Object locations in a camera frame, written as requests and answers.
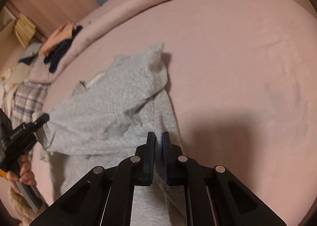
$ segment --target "metal rivet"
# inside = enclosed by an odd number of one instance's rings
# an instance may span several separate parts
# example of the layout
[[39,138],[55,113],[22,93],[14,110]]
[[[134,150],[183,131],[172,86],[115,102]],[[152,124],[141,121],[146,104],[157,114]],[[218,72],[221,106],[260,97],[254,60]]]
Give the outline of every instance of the metal rivet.
[[100,174],[101,172],[103,172],[103,168],[100,166],[94,167],[93,172],[95,174]]
[[131,162],[137,163],[137,162],[140,161],[140,159],[141,159],[140,157],[138,157],[138,156],[135,155],[135,156],[132,156],[132,157],[131,157]]
[[221,165],[218,165],[217,167],[216,167],[216,171],[218,171],[218,172],[220,172],[220,173],[223,173],[223,172],[225,172],[225,167],[223,167],[223,166],[221,166]]
[[186,162],[188,158],[185,155],[181,155],[177,158],[180,162]]

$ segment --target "pink bed sheet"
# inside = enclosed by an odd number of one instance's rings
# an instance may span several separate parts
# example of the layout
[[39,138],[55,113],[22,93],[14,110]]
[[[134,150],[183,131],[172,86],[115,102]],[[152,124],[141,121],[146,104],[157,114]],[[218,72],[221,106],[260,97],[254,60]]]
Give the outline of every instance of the pink bed sheet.
[[[317,21],[292,0],[170,0],[87,45],[52,84],[44,109],[115,55],[164,42],[185,153],[226,166],[296,226],[317,196],[316,39]],[[39,189],[51,200],[41,166]]]

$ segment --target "human hand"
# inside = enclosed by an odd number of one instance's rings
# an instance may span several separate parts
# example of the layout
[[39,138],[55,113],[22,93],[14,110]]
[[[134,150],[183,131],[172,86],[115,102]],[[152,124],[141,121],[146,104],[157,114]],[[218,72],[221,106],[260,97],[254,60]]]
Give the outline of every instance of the human hand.
[[16,185],[16,182],[21,182],[26,185],[33,185],[36,186],[36,180],[34,178],[34,173],[31,171],[31,162],[29,161],[26,155],[21,157],[21,170],[20,170],[20,177],[18,177],[14,172],[9,171],[7,173],[7,179],[10,182],[14,191],[20,194],[20,190]]

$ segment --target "fuzzy brown sleeve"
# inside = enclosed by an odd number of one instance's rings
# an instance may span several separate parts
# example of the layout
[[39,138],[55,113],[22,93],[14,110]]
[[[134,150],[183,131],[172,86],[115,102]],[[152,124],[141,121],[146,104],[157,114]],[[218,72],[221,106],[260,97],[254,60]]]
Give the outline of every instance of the fuzzy brown sleeve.
[[31,222],[46,209],[46,205],[44,203],[39,212],[35,214],[25,198],[17,194],[13,188],[9,189],[8,198],[11,207],[18,214],[23,226],[29,226]]

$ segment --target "plaid fabric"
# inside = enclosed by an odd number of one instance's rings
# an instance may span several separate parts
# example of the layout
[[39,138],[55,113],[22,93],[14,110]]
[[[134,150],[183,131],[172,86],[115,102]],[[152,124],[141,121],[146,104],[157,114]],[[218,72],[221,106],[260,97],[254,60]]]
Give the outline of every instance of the plaid fabric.
[[11,116],[13,128],[22,122],[31,122],[32,114],[42,110],[48,89],[49,85],[32,82],[23,82],[17,87]]

